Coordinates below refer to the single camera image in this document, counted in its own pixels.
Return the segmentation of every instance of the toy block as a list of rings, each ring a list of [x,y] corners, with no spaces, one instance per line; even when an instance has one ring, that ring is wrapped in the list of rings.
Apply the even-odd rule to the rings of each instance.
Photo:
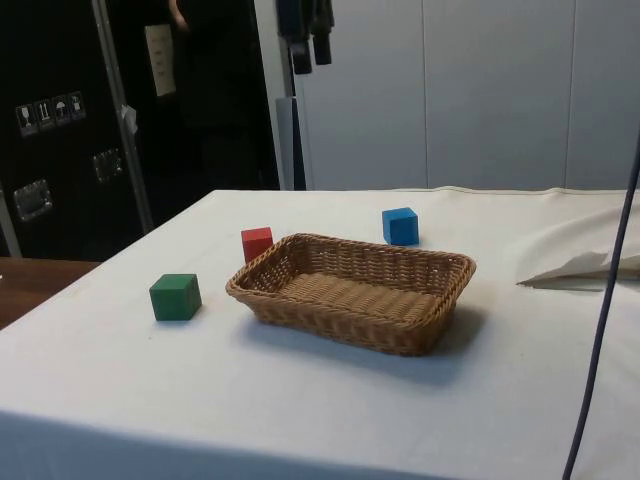
[[[149,290],[156,320],[191,320],[202,306],[196,275],[163,275]]]
[[[273,245],[273,235],[269,227],[242,232],[244,260],[247,263],[262,255],[271,245]]]
[[[417,245],[418,215],[410,208],[398,208],[382,212],[384,239],[389,245]]]

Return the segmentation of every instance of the black cabinet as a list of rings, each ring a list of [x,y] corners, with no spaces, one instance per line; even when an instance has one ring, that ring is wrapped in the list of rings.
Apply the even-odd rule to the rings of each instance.
[[[91,2],[3,13],[0,183],[22,253],[104,260],[142,229]]]

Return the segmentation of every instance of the sticker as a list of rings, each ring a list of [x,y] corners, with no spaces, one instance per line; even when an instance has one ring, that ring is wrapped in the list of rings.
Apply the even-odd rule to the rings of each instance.
[[[57,125],[65,125],[71,121],[69,111],[69,98],[66,95],[59,95],[53,99],[53,111]]]
[[[18,126],[20,127],[22,138],[38,133],[38,120],[36,119],[33,105],[28,104],[16,107],[16,117],[18,118]]]
[[[47,130],[56,126],[50,100],[40,100],[34,104],[34,107],[40,130]]]
[[[82,120],[87,117],[82,93],[73,92],[69,94],[69,108],[71,110],[71,118],[73,120]]]

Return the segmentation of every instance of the rectangular basket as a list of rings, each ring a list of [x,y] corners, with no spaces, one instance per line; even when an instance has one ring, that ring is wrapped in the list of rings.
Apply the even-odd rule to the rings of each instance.
[[[424,355],[475,268],[464,255],[298,234],[242,268],[227,293],[264,323]]]

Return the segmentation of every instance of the wooden surface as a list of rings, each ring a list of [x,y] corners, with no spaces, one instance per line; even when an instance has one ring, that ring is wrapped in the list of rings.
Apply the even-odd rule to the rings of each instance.
[[[0,258],[0,330],[98,265],[94,262]]]

